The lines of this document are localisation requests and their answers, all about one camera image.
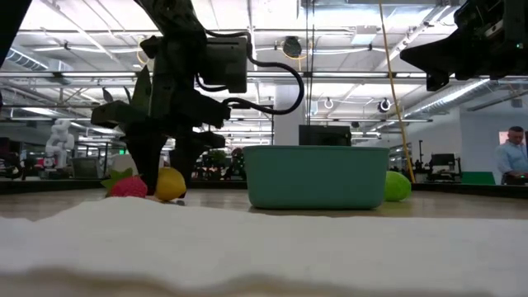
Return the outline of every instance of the humanoid robot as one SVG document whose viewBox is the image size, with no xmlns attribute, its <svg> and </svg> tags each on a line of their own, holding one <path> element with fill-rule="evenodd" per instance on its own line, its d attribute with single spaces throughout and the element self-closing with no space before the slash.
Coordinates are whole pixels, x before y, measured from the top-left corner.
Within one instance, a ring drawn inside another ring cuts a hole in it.
<svg viewBox="0 0 528 297">
<path fill-rule="evenodd" d="M 46 157 L 44 160 L 44 166 L 46 168 L 53 167 L 55 156 L 57 156 L 55 169 L 60 169 L 66 166 L 68 149 L 73 149 L 73 146 L 75 145 L 73 135 L 68 133 L 69 126 L 69 120 L 56 120 L 55 125 L 51 126 L 51 136 L 49 137 L 45 148 Z"/>
</svg>

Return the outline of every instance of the robot workstation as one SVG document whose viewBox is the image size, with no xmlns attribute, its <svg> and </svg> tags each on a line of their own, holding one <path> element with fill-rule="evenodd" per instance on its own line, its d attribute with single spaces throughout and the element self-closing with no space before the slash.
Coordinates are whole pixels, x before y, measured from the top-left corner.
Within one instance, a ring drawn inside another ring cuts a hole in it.
<svg viewBox="0 0 528 297">
<path fill-rule="evenodd" d="M 299 139 L 307 140 L 300 141 L 303 143 L 296 148 L 272 146 L 247 148 L 243 151 L 238 149 L 233 151 L 231 166 L 226 173 L 197 169 L 200 167 L 196 165 L 199 158 L 204 167 L 214 167 L 214 155 L 201 157 L 204 152 L 225 147 L 223 135 L 203 127 L 222 128 L 224 122 L 230 120 L 232 109 L 253 109 L 276 117 L 288 115 L 306 104 L 303 78 L 287 64 L 254 59 L 254 44 L 250 31 L 220 34 L 204 28 L 196 17 L 191 0 L 134 1 L 143 8 L 162 34 L 153 35 L 140 43 L 141 50 L 154 61 L 153 69 L 145 65 L 136 73 L 134 93 L 130 95 L 125 89 L 128 102 L 114 101 L 111 94 L 103 88 L 107 103 L 93 108 L 91 124 L 106 129 L 119 129 L 124 134 L 120 141 L 130 153 L 136 174 L 147 188 L 147 195 L 154 195 L 157 190 L 160 152 L 168 139 L 174 139 L 175 146 L 169 153 L 170 160 L 167 165 L 179 173 L 187 187 L 192 187 L 192 177 L 195 176 L 224 181 L 239 179 L 244 185 L 247 180 L 251 194 L 252 186 L 263 186 L 261 181 L 266 179 L 266 175 L 281 172 L 279 165 L 270 165 L 271 160 L 277 160 L 284 167 L 298 170 L 295 173 L 283 171 L 284 174 L 300 174 L 304 166 L 302 158 L 337 156 L 338 154 L 331 153 L 332 150 L 343 146 L 350 149 L 352 166 L 358 162 L 355 158 L 370 160 L 366 162 L 377 175 L 373 173 L 369 180 L 384 182 L 388 167 L 385 155 L 388 151 L 373 149 L 370 152 L 350 147 L 350 131 L 345 132 L 344 136 L 336 136 L 336 132 L 331 129 L 325 132 L 306 127 L 299 128 L 302 132 Z M 401 51 L 400 58 L 427 74 L 427 90 L 431 92 L 441 90 L 453 78 L 497 80 L 507 76 L 526 75 L 527 9 L 526 1 L 493 1 L 493 5 L 490 5 L 489 1 L 468 0 L 455 12 L 454 20 L 458 29 L 449 37 L 430 44 L 406 48 Z M 20 25 L 21 20 L 13 20 L 13 23 Z M 237 97 L 219 101 L 197 90 L 201 88 L 208 93 L 245 93 L 248 88 L 248 61 L 259 68 L 279 68 L 295 78 L 299 91 L 291 106 L 274 109 Z M 308 81 L 312 74 L 313 70 L 302 73 Z M 389 76 L 392 82 L 390 63 Z M 383 111 L 391 107 L 387 99 L 382 103 L 384 106 L 379 105 L 379 108 L 383 107 Z M 398 106 L 396 110 L 401 120 Z M 68 126 L 66 120 L 57 120 L 52 128 L 52 138 L 46 146 L 46 155 L 57 159 L 57 168 L 64 166 L 65 155 L 73 148 Z M 317 147 L 308 148 L 303 144 Z M 307 154 L 303 150 L 316 153 Z M 344 153 L 340 158 L 347 159 L 347 156 L 348 153 Z M 3 158 L 11 164 L 20 162 L 12 156 Z M 291 164 L 283 163 L 283 158 L 288 159 Z M 336 160 L 312 162 L 310 167 L 314 172 L 342 170 L 329 165 L 332 162 Z M 408 174 L 408 179 L 414 182 L 412 172 Z M 300 177 L 296 184 L 299 186 L 306 181 Z"/>
</svg>

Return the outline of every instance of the ceiling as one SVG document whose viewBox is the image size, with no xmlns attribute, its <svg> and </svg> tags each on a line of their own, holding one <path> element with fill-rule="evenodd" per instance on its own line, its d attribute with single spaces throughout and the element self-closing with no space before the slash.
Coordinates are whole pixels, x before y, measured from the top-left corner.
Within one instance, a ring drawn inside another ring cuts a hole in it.
<svg viewBox="0 0 528 297">
<path fill-rule="evenodd" d="M 16 94 L 18 97 L 4 99 L 6 104 L 49 105 L 54 104 L 53 101 L 59 102 L 60 98 L 68 98 L 68 104 L 73 106 L 104 103 L 98 84 L 107 85 L 106 89 L 115 99 L 125 101 L 123 86 L 133 92 L 133 78 L 98 78 L 96 73 L 139 71 L 145 63 L 152 63 L 138 49 L 138 44 L 152 34 L 159 35 L 156 26 L 133 0 L 55 2 L 55 9 L 51 8 L 54 4 L 46 0 L 32 2 L 13 49 L 43 64 L 56 65 L 57 61 L 61 61 L 68 65 L 66 69 L 69 71 L 94 72 L 94 76 L 70 78 L 71 86 L 75 87 L 53 84 L 42 78 L 4 76 L 0 78 L 0 83 L 9 83 L 4 88 L 21 90 Z M 192 1 L 200 22 L 212 31 L 252 29 L 258 60 L 285 63 L 300 73 L 311 69 L 312 56 L 300 61 L 290 59 L 282 52 L 281 42 L 286 36 L 295 35 L 306 50 L 306 36 L 312 40 L 313 25 L 315 73 L 387 72 L 377 1 L 359 0 L 355 2 L 356 5 L 345 4 L 346 2 L 316 1 L 314 15 L 309 12 L 307 33 L 304 8 L 296 0 Z M 437 0 L 384 0 L 387 41 L 394 73 L 420 72 L 399 59 L 398 50 L 446 38 L 455 30 L 453 12 L 456 7 L 437 7 L 436 3 Z M 4 73 L 29 71 L 13 61 L 7 61 L 1 70 Z M 276 69 L 255 68 L 249 64 L 248 71 Z M 462 82 L 451 82 L 454 86 L 460 83 Z M 248 82 L 247 93 L 238 95 L 250 101 L 272 102 L 275 100 L 278 84 L 292 82 L 278 78 L 253 79 Z M 433 95 L 426 91 L 424 84 L 425 79 L 422 77 L 397 80 L 394 90 L 403 109 L 413 108 Z M 23 91 L 31 91 L 34 96 L 24 95 Z M 232 96 L 227 92 L 202 93 L 218 100 Z M 394 109 L 387 114 L 377 111 L 378 102 L 384 98 L 392 101 L 391 86 L 387 78 L 314 79 L 312 100 L 315 103 L 312 105 L 317 106 L 317 112 L 313 117 L 390 117 Z M 325 107 L 325 102 L 329 100 L 332 101 L 332 108 Z M 26 116 L 28 113 L 15 112 L 16 116 Z M 61 112 L 65 115 L 74 113 L 76 117 L 90 116 L 90 109 L 70 108 Z M 270 129 L 269 122 L 265 121 L 266 117 L 256 111 L 235 110 L 232 114 L 233 117 L 258 117 L 263 121 L 243 125 L 228 123 L 225 128 L 227 130 Z"/>
</svg>

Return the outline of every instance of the red strawberry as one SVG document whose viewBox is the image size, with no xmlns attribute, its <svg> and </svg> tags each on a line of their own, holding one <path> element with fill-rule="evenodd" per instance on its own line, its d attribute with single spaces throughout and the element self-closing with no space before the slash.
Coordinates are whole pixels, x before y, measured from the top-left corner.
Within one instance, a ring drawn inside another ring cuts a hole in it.
<svg viewBox="0 0 528 297">
<path fill-rule="evenodd" d="M 119 180 L 110 190 L 110 197 L 140 197 L 147 196 L 147 185 L 140 177 L 127 177 Z"/>
</svg>

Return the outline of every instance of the table surface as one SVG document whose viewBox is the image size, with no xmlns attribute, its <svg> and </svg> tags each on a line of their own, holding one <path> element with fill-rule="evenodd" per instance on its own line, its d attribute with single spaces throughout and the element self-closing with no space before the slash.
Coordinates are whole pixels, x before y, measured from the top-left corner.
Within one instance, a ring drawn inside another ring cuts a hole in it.
<svg viewBox="0 0 528 297">
<path fill-rule="evenodd" d="M 84 201 L 103 199 L 104 191 L 58 191 L 0 196 L 0 216 L 38 220 Z M 175 203 L 268 215 L 322 215 L 331 217 L 381 216 L 419 218 L 528 219 L 528 200 L 415 191 L 404 202 L 384 203 L 376 210 L 257 210 L 245 190 L 191 190 Z"/>
</svg>

